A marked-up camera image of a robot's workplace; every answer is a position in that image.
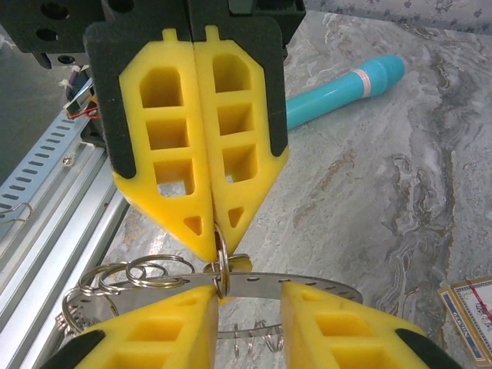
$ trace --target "gray marble surface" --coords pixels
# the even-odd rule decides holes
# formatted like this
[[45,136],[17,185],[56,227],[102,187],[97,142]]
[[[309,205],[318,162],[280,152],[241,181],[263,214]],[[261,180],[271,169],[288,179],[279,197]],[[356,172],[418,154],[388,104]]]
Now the gray marble surface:
[[[357,288],[365,304],[421,326],[472,368],[437,295],[492,273],[492,38],[308,12],[289,45],[287,96],[396,53],[407,74],[289,135],[290,159],[237,252],[256,271],[320,276]],[[202,264],[131,209],[105,261],[171,253]],[[221,308],[222,327],[280,319],[276,301]],[[261,340],[216,367],[282,368]]]

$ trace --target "metal ring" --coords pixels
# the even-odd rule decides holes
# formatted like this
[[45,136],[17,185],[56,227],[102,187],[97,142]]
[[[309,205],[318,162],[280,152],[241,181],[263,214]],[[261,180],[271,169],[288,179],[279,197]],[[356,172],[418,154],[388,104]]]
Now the metal ring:
[[[117,274],[121,271],[125,271],[127,265],[128,265],[127,261],[122,261],[120,263],[113,264],[111,267],[108,267],[106,271],[102,272],[101,275],[99,276],[99,289],[103,292],[107,292],[108,294],[119,294],[122,291],[127,291],[129,289],[132,289],[132,287],[118,287],[111,284],[107,284],[105,282],[106,278],[109,278],[113,274]],[[166,270],[166,268],[156,263],[142,263],[140,265],[135,266],[135,268],[141,271],[141,276],[139,277],[139,279],[145,279],[147,277],[147,271],[145,270],[145,268],[155,268],[162,271],[162,275],[160,275],[159,277],[168,275],[168,271]]]
[[253,332],[249,331],[248,336],[249,336],[249,341],[248,341],[248,355],[249,355],[251,352],[253,352],[253,346],[254,346]]
[[239,357],[239,327],[238,323],[234,323],[234,356],[236,359]]
[[[229,260],[228,260],[228,247],[225,244],[225,238],[222,234],[221,229],[218,227],[217,223],[214,224],[216,241],[218,241],[218,273],[220,275],[219,278],[214,278],[214,286],[217,290],[218,298],[226,298],[231,290],[231,279],[230,279],[230,271],[229,271]],[[216,263],[212,264],[212,271],[217,273]]]
[[[75,334],[80,334],[85,329],[81,327],[80,324],[77,322],[77,320],[74,318],[73,314],[71,313],[70,304],[68,303],[68,299],[74,292],[81,292],[81,290],[80,288],[75,287],[68,290],[65,293],[65,296],[61,301],[61,315],[65,320],[67,327],[69,327]],[[99,296],[103,297],[106,300],[106,302],[108,302],[109,309],[111,310],[113,317],[117,317],[119,315],[118,308],[116,307],[115,303],[111,300],[111,298],[109,298],[106,295],[99,295]]]
[[126,266],[126,272],[125,272],[126,278],[128,278],[128,280],[132,284],[139,287],[176,288],[188,283],[188,281],[184,278],[169,278],[170,280],[164,280],[164,281],[146,281],[144,279],[135,277],[135,275],[132,274],[131,269],[136,268],[138,266],[142,266],[145,263],[148,263],[149,261],[157,261],[157,260],[176,261],[178,263],[188,266],[191,269],[191,273],[192,274],[194,273],[193,265],[190,262],[186,261],[181,256],[161,254],[161,255],[148,255],[141,258],[137,258],[129,262]]
[[98,274],[104,273],[108,270],[108,268],[112,268],[113,265],[114,264],[99,265],[98,267],[95,267],[87,273],[83,274],[77,283],[80,292],[85,296],[105,296],[106,294],[108,294],[108,292],[105,291],[97,292],[100,291],[99,288],[92,287],[91,283]]
[[[246,260],[246,261],[250,261],[250,257],[248,254],[234,254],[232,256],[230,256],[228,258],[228,262],[229,262],[229,271],[232,272],[232,271],[235,271],[234,270],[234,267],[233,267],[233,264],[231,264],[233,261],[237,261],[237,260]],[[214,261],[213,263],[208,263],[207,265],[205,265],[203,267],[203,270],[201,271],[202,273],[210,273],[210,272],[214,272],[214,266],[215,267],[218,267],[218,262],[217,261]]]

